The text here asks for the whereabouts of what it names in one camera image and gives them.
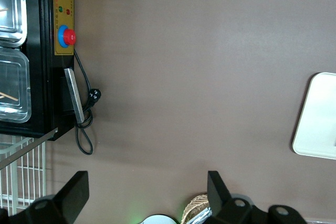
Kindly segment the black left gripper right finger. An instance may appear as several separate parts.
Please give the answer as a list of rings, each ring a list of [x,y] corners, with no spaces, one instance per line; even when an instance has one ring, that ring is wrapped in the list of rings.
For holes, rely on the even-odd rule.
[[[217,171],[207,174],[207,198],[212,211],[207,223],[262,223],[262,211],[249,197],[231,194]]]

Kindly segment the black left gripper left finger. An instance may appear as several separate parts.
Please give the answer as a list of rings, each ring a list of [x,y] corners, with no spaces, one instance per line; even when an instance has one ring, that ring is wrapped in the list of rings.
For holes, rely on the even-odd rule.
[[[88,172],[78,171],[58,193],[35,201],[26,210],[28,223],[74,223],[88,199]]]

